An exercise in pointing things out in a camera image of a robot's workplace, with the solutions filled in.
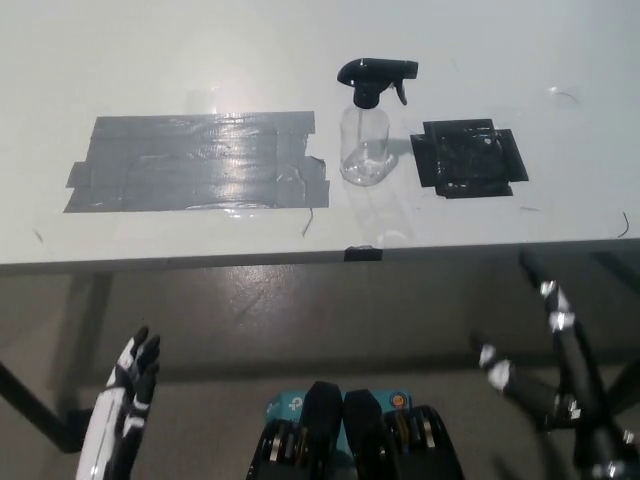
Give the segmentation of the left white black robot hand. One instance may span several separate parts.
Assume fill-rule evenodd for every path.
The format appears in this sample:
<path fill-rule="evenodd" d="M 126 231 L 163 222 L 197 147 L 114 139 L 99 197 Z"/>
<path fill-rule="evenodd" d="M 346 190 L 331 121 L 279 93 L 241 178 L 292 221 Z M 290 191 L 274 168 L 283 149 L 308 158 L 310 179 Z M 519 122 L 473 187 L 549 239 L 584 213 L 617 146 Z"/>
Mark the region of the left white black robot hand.
<path fill-rule="evenodd" d="M 75 477 L 129 479 L 144 436 L 159 371 L 160 337 L 139 329 L 97 396 Z"/>

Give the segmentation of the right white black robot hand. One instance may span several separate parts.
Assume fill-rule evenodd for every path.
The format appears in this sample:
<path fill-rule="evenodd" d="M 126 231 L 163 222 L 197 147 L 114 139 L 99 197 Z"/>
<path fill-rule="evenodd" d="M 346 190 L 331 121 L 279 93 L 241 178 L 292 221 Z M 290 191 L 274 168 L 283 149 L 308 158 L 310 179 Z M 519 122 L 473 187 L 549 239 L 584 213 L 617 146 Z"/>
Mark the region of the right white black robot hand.
<path fill-rule="evenodd" d="M 516 368 L 495 345 L 478 334 L 470 342 L 478 366 L 492 388 L 517 405 L 541 432 L 575 434 L 573 464 L 583 479 L 637 479 L 639 438 L 621 428 L 616 416 L 637 385 L 632 364 L 606 388 L 582 323 L 560 285 L 529 252 L 519 264 L 544 302 L 546 326 L 558 362 L 560 383 L 553 387 Z"/>

